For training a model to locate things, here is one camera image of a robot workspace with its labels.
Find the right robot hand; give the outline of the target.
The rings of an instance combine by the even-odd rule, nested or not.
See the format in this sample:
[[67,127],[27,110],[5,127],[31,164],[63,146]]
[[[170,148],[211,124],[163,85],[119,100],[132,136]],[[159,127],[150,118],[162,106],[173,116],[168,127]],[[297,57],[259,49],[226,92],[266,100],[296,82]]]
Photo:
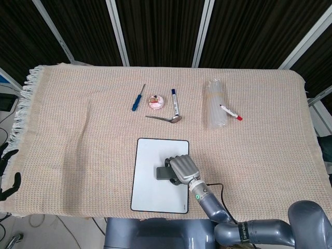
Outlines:
[[170,182],[175,186],[180,184],[189,185],[193,180],[200,178],[199,169],[190,155],[166,158],[164,164],[166,167],[170,167],[176,175],[170,178]]

